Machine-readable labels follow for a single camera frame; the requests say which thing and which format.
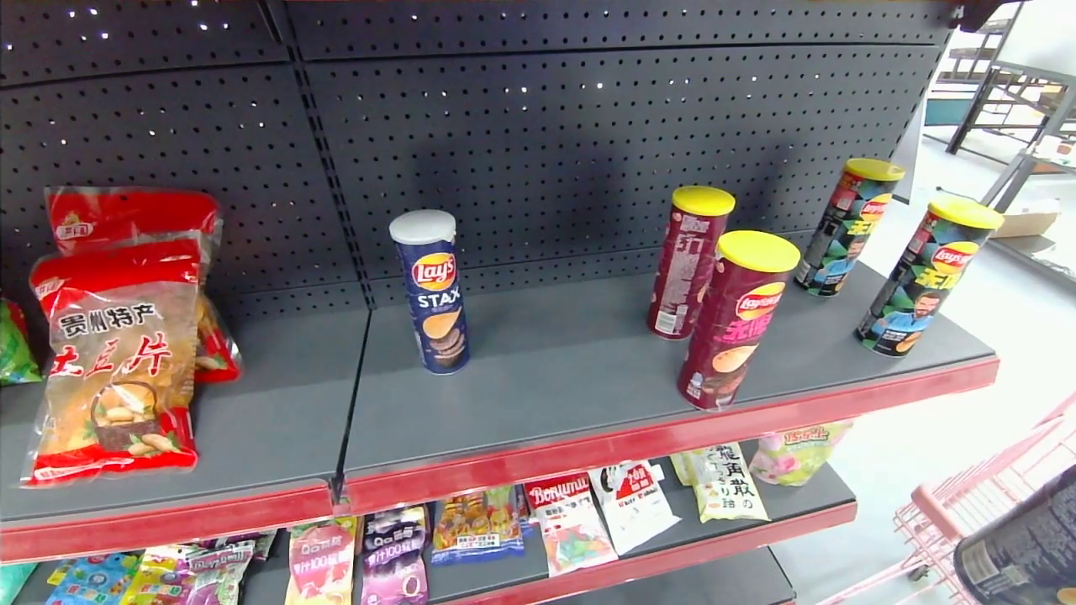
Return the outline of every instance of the red shelf edge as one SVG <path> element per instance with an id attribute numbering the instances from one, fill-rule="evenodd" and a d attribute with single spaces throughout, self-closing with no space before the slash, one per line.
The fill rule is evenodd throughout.
<path id="1" fill-rule="evenodd" d="M 190 506 L 3 530 L 0 559 L 27 563 L 141 550 L 271 530 L 332 516 L 328 483 Z"/>
<path id="2" fill-rule="evenodd" d="M 997 357 L 991 356 L 884 383 L 791 397 L 739 411 L 698 413 L 652 426 L 483 453 L 441 464 L 350 477 L 344 483 L 352 513 L 366 515 L 401 504 L 442 500 L 478 488 L 753 439 L 766 433 L 834 422 L 939 395 L 981 389 L 993 384 L 997 366 Z"/>
<path id="3" fill-rule="evenodd" d="M 710 538 L 641 557 L 580 569 L 555 578 L 451 601 L 449 605 L 532 605 L 615 586 L 631 580 L 660 576 L 677 569 L 714 561 L 781 540 L 818 532 L 855 519 L 856 504 L 849 503 L 788 521 L 766 523 L 742 532 Z"/>

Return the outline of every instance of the floor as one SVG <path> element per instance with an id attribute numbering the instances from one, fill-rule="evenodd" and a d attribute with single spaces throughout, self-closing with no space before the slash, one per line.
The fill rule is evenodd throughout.
<path id="1" fill-rule="evenodd" d="M 888 272 L 925 210 L 935 187 L 972 197 L 989 188 L 1002 165 L 923 140 L 910 205 L 891 205 L 862 259 Z M 1027 195 L 1076 202 L 1076 180 L 1036 177 Z M 993 347 L 1002 358 L 996 383 L 860 419 L 833 465 L 859 496 L 855 522 L 775 545 L 774 552 L 799 594 L 815 605 L 909 553 L 893 533 L 894 510 L 920 483 L 951 475 L 996 450 L 1076 390 L 1072 356 L 1058 343 L 1076 338 L 1076 289 L 1047 279 L 988 247 L 968 269 L 944 312 Z M 886 605 L 924 583 L 898 578 L 848 601 Z M 948 603 L 940 591 L 908 603 Z"/>

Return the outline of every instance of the red chip can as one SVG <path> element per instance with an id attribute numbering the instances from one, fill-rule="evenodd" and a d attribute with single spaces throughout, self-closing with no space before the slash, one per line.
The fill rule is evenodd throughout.
<path id="1" fill-rule="evenodd" d="M 677 379 L 680 394 L 706 411 L 732 404 L 799 263 L 792 242 L 762 231 L 730 231 L 718 239 L 718 252 Z"/>
<path id="2" fill-rule="evenodd" d="M 718 237 L 736 198 L 728 192 L 691 185 L 672 192 L 672 212 L 650 296 L 647 325 L 670 340 L 691 335 L 713 271 Z"/>

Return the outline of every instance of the yellow lid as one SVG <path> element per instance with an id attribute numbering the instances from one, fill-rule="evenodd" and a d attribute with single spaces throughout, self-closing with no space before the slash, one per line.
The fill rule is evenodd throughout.
<path id="1" fill-rule="evenodd" d="M 672 192 L 672 206 L 699 216 L 724 216 L 736 207 L 736 198 L 724 189 L 689 185 Z"/>
<path id="2" fill-rule="evenodd" d="M 1005 222 L 1005 216 L 1002 216 L 1000 212 L 987 208 L 974 199 L 940 195 L 932 199 L 929 206 L 931 212 L 946 221 L 975 229 L 996 229 Z"/>
<path id="3" fill-rule="evenodd" d="M 872 181 L 900 181 L 904 178 L 904 168 L 895 164 L 870 159 L 869 157 L 853 157 L 845 163 L 845 170 L 870 179 Z"/>
<path id="4" fill-rule="evenodd" d="M 765 273 L 791 271 L 799 263 L 791 241 L 763 231 L 728 231 L 718 238 L 718 250 L 740 267 Z"/>

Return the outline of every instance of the chip can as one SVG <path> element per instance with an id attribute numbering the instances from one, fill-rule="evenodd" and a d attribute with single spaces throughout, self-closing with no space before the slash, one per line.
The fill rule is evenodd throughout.
<path id="1" fill-rule="evenodd" d="M 662 261 L 650 296 L 647 325 L 670 340 L 691 335 L 713 271 L 718 237 L 736 198 L 714 187 L 691 185 L 672 192 Z"/>
<path id="2" fill-rule="evenodd" d="M 463 368 L 467 318 L 456 266 L 456 220 L 440 210 L 416 210 L 388 225 L 404 265 L 408 304 L 422 364 L 434 374 Z"/>
<path id="3" fill-rule="evenodd" d="M 903 168 L 880 159 L 846 161 L 799 262 L 796 283 L 816 296 L 836 296 L 903 178 Z"/>
<path id="4" fill-rule="evenodd" d="M 876 353 L 903 357 L 919 341 L 975 253 L 1004 216 L 975 200 L 934 198 L 855 336 Z"/>
<path id="5" fill-rule="evenodd" d="M 693 406 L 716 411 L 733 403 L 751 355 L 774 319 L 799 250 L 762 231 L 730 231 L 703 299 L 677 389 Z"/>

